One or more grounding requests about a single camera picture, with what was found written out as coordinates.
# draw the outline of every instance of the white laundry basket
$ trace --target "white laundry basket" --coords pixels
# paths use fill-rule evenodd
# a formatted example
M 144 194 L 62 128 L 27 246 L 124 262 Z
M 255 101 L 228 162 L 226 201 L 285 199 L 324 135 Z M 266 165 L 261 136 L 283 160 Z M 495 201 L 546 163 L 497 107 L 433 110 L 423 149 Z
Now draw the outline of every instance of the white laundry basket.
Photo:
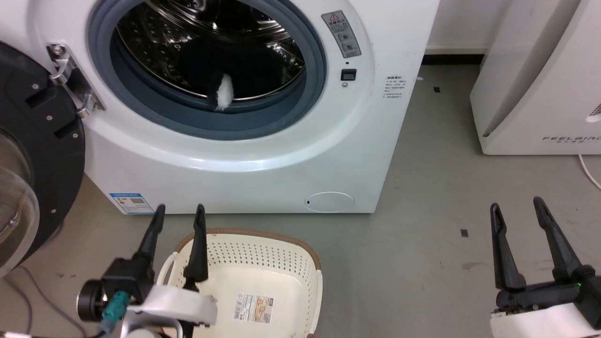
M 165 284 L 171 268 L 167 284 L 183 287 L 193 238 L 167 258 L 157 284 Z M 197 286 L 217 299 L 217 323 L 195 328 L 194 338 L 313 337 L 323 281 L 319 259 L 306 243 L 265 232 L 207 229 L 207 255 L 209 279 Z

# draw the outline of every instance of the gray floor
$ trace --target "gray floor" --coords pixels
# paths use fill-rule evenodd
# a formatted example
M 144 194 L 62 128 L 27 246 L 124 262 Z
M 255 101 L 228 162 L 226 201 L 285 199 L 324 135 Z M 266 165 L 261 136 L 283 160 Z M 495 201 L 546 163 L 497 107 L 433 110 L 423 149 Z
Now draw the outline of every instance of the gray floor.
M 551 257 L 532 197 L 545 198 L 584 263 L 601 269 L 598 191 L 575 156 L 490 157 L 480 152 L 469 92 L 478 67 L 428 66 L 415 87 L 373 215 L 211 215 L 210 227 L 277 232 L 306 241 L 323 264 L 317 337 L 487 337 L 495 308 L 489 206 L 500 203 L 516 262 L 529 282 L 551 279 Z M 441 88 L 440 93 L 433 86 Z M 586 158 L 601 178 L 601 159 Z M 129 257 L 150 217 L 120 214 L 89 180 L 61 235 L 26 263 L 49 297 L 75 315 L 82 283 Z M 169 216 L 155 269 L 191 232 Z M 460 229 L 467 229 L 463 238 Z M 76 337 L 21 271 L 33 333 Z M 0 283 L 0 329 L 22 331 L 25 306 Z M 92 333 L 94 325 L 87 325 Z

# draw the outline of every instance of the robotic arm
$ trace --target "robotic arm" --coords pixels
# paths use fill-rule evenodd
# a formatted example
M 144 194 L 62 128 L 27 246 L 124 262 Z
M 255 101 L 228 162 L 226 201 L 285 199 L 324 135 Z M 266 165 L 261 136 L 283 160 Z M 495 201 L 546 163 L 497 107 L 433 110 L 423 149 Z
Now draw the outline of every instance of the robotic arm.
M 159 338 L 157 330 L 148 329 L 152 327 L 175 328 L 177 338 L 192 338 L 194 327 L 215 324 L 216 300 L 196 287 L 209 278 L 204 208 L 198 205 L 183 289 L 154 284 L 154 251 L 164 219 L 165 206 L 160 205 L 133 257 L 115 259 L 100 280 L 88 280 L 80 291 L 78 315 L 83 321 L 100 322 L 101 334 L 108 336 L 120 319 L 120 338 Z
M 490 207 L 497 309 L 490 327 L 496 338 L 597 337 L 601 334 L 601 277 L 582 265 L 540 197 L 534 198 L 539 226 L 553 258 L 553 278 L 526 284 L 517 270 L 498 204 Z

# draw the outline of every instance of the blue label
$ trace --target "blue label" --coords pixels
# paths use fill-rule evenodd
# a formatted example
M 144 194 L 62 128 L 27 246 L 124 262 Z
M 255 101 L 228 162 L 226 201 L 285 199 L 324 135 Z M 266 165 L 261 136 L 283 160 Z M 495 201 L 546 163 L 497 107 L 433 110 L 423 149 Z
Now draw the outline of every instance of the blue label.
M 142 194 L 119 193 L 109 194 L 126 214 L 148 215 L 153 214 L 153 208 L 148 205 Z

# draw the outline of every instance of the wall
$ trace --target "wall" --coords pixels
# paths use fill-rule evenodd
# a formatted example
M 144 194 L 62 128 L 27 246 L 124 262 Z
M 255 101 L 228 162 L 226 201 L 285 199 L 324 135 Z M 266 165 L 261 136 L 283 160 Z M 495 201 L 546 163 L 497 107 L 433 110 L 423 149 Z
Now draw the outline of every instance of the wall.
M 484 54 L 510 2 L 441 0 L 426 54 Z

